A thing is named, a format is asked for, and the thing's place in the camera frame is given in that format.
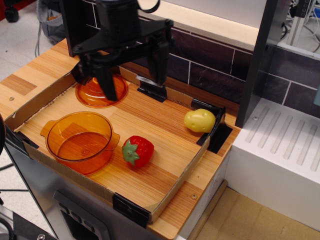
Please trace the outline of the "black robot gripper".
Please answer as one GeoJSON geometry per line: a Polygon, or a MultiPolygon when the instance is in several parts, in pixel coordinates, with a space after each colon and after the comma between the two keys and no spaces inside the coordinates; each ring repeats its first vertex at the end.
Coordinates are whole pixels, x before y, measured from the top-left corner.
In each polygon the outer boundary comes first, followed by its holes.
{"type": "Polygon", "coordinates": [[[73,49],[82,72],[94,71],[106,98],[117,101],[110,67],[146,57],[151,80],[162,86],[167,80],[174,22],[141,20],[136,0],[98,0],[96,7],[100,30],[73,49]]]}

